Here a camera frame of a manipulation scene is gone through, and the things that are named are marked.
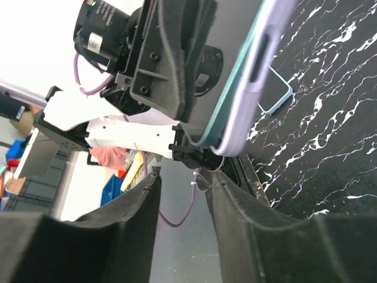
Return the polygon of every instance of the label on camera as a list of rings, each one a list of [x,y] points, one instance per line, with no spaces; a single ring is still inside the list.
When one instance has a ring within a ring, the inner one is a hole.
[[[104,39],[102,36],[92,32],[88,40],[88,50],[99,54],[101,51],[101,45],[102,45],[103,40]]]

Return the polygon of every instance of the blue storage crate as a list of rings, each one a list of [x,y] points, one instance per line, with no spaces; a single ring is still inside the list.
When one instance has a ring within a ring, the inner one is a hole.
[[[13,145],[9,148],[5,155],[5,160],[8,162],[9,159],[19,159],[22,157],[25,149],[21,148],[21,144],[23,143],[23,140],[16,140]]]
[[[101,206],[104,206],[106,203],[111,202],[122,194],[120,190],[122,182],[123,179],[116,175],[110,178],[102,191]]]

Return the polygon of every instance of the black metal bracket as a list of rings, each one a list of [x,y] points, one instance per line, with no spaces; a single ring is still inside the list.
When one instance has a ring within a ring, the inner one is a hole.
[[[176,138],[174,144],[169,145],[173,151],[173,160],[181,161],[186,167],[198,167],[207,170],[216,170],[223,160],[222,156],[215,155],[210,149],[199,149],[190,144],[180,125],[174,126]]]

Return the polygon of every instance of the white wall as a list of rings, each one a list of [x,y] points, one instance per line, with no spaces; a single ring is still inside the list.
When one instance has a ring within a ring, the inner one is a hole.
[[[73,31],[83,0],[1,1],[0,78],[45,97],[52,85],[75,86],[72,62]],[[141,0],[108,0],[127,14]],[[84,60],[79,71],[84,86],[103,78]]]

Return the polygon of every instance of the black marble surface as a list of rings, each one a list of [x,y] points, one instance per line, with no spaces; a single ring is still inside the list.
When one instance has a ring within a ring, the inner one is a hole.
[[[295,93],[247,145],[271,206],[301,219],[376,211],[377,1],[301,1],[272,67]]]

